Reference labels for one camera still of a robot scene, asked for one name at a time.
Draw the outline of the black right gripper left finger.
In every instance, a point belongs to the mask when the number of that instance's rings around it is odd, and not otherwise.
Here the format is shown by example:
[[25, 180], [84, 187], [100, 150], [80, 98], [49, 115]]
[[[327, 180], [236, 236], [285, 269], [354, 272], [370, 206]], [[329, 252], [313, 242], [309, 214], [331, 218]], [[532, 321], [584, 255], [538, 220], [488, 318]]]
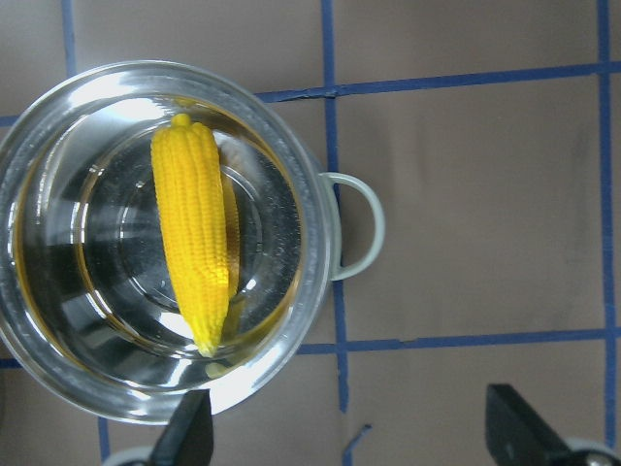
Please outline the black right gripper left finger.
[[151, 465], [210, 465], [214, 450], [208, 389], [185, 393], [150, 454]]

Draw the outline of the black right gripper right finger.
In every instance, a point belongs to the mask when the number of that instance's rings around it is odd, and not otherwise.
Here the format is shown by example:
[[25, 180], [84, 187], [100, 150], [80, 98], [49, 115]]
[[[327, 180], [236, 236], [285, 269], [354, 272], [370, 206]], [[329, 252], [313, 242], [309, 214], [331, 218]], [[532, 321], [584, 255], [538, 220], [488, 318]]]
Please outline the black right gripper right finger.
[[485, 445], [496, 465], [568, 465], [572, 449], [507, 383], [485, 394]]

